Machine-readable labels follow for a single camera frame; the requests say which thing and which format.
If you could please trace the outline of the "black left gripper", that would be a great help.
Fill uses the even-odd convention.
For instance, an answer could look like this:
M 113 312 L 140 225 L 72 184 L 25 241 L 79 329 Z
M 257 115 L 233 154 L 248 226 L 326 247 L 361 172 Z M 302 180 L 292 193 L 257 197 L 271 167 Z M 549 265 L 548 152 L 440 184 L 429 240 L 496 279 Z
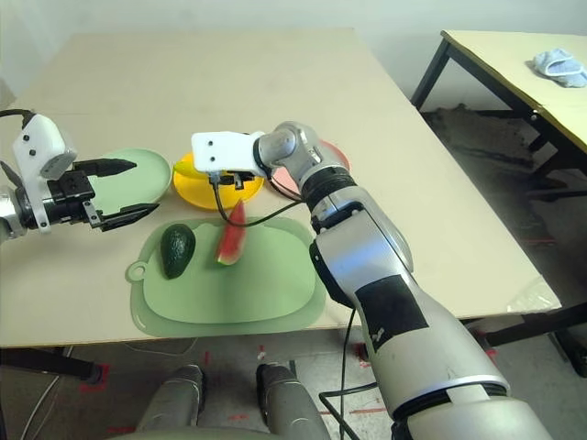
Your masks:
M 106 177 L 136 168 L 126 159 L 89 159 L 75 162 L 76 170 L 66 171 L 58 180 L 48 180 L 49 195 L 42 199 L 47 219 L 45 226 L 61 223 L 89 223 L 102 232 L 136 223 L 155 211 L 157 203 L 138 203 L 117 213 L 103 214 L 92 204 L 95 192 L 88 176 Z

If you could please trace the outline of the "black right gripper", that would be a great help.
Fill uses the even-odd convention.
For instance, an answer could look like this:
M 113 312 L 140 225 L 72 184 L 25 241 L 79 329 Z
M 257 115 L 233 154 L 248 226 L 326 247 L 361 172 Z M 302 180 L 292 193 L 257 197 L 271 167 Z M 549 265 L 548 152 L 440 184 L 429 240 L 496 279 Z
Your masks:
M 256 176 L 248 171 L 222 170 L 210 174 L 212 186 L 233 186 L 236 190 L 243 190 L 246 182 L 254 181 Z

